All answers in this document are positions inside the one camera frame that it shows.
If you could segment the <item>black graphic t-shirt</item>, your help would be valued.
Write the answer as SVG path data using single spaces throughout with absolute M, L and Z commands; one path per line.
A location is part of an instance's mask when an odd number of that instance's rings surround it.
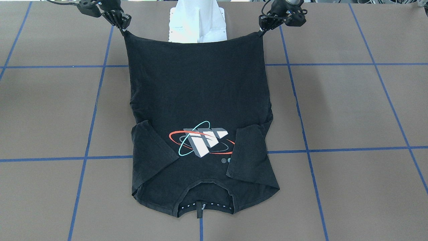
M 124 33 L 130 73 L 131 195 L 179 218 L 235 214 L 279 190 L 263 38 L 172 43 Z

